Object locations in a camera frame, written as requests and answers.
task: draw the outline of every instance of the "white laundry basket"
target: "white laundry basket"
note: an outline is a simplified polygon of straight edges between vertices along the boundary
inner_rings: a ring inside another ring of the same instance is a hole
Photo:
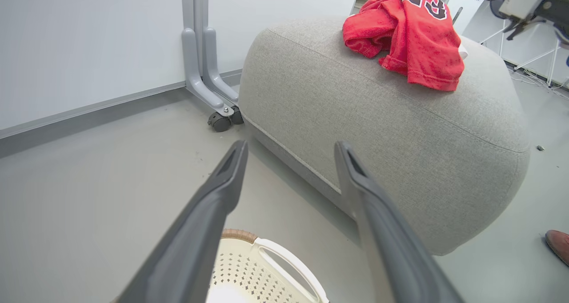
[[[268,251],[295,268],[316,296],[270,258]],[[223,231],[206,302],[329,303],[321,284],[296,256],[242,230]]]

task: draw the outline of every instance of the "basket handle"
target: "basket handle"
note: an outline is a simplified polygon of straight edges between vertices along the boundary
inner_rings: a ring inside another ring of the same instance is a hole
[[[326,292],[324,291],[322,285],[318,281],[318,279],[314,276],[312,272],[310,272],[309,268],[306,267],[302,261],[300,261],[294,254],[292,254],[286,248],[279,246],[279,244],[262,239],[257,238],[255,243],[253,244],[253,248],[258,254],[269,263],[275,270],[279,272],[289,283],[294,285],[298,291],[307,297],[313,303],[329,303],[328,299],[326,298]],[[281,259],[285,260],[289,263],[302,277],[304,277],[305,281],[310,285],[313,292],[317,295],[314,297],[309,291],[307,291],[300,283],[296,281],[290,274],[288,274],[285,269],[283,269],[277,262],[275,262],[268,254],[264,252],[264,250],[269,250],[272,253],[280,256]]]

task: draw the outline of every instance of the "white wall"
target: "white wall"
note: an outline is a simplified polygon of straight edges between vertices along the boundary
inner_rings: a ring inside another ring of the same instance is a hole
[[[220,72],[264,28],[354,1],[209,0]],[[0,28],[0,130],[185,79],[181,0],[0,0]]]
[[[242,68],[248,48],[264,28],[295,18],[347,17],[355,1],[209,0],[209,26],[217,32],[220,72]]]
[[[181,0],[0,0],[0,129],[184,81]]]

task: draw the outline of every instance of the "stand leg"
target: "stand leg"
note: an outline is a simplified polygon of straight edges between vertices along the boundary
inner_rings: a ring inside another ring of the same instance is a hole
[[[555,61],[557,60],[557,51],[559,50],[559,39],[555,38],[555,51],[553,52],[553,60],[549,67],[549,77],[547,78],[547,86],[551,86],[551,79],[553,78],[553,70],[555,70]]]
[[[233,115],[233,109],[225,105],[201,80],[197,67],[195,32],[191,28],[185,28],[181,34],[181,40],[184,51],[185,87],[195,96],[207,103],[207,105],[215,109],[221,116]]]
[[[480,42],[478,42],[478,43],[479,43],[479,44],[483,44],[484,42],[488,41],[489,39],[493,38],[494,36],[497,36],[498,34],[504,32],[505,29],[506,29],[506,28],[503,28],[502,30],[500,30],[500,31],[498,31],[498,32],[496,32],[496,33],[494,33],[494,34],[492,34],[491,36],[488,36],[486,39],[484,39],[484,40],[482,40],[482,41],[480,41]]]
[[[208,0],[194,0],[194,20],[196,23],[196,33],[198,35],[198,48],[201,46],[201,52],[198,52],[199,63],[203,67],[200,69],[204,83],[207,87],[219,93],[224,98],[237,104],[239,95],[230,86],[228,86],[219,75],[217,69],[217,45],[216,32],[208,26]]]
[[[239,95],[223,82],[217,70],[216,33],[210,27],[204,30],[204,83],[232,103],[237,103]]]
[[[540,56],[536,56],[535,58],[532,58],[531,60],[529,60],[528,62],[525,62],[524,64],[520,64],[520,65],[516,66],[516,67],[514,68],[514,70],[518,70],[519,68],[522,68],[522,67],[524,67],[524,66],[530,64],[531,62],[534,62],[535,60],[539,60],[540,58],[543,58],[543,57],[546,56],[547,54],[551,54],[551,53],[555,52],[555,51],[557,50],[557,48],[554,48],[554,49],[551,50],[551,51],[545,52],[545,53],[543,53],[543,54],[540,55]]]
[[[506,20],[504,20],[504,28],[502,29],[502,31],[504,31],[506,29]],[[502,57],[502,50],[504,49],[504,34],[500,35],[500,52],[498,53],[498,55],[500,56],[500,58]]]

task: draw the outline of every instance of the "red jersey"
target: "red jersey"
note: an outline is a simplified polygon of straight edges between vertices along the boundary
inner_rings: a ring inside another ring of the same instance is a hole
[[[388,50],[379,63],[407,82],[455,91],[464,62],[461,39],[441,0],[368,0],[344,22],[344,42],[367,58]]]

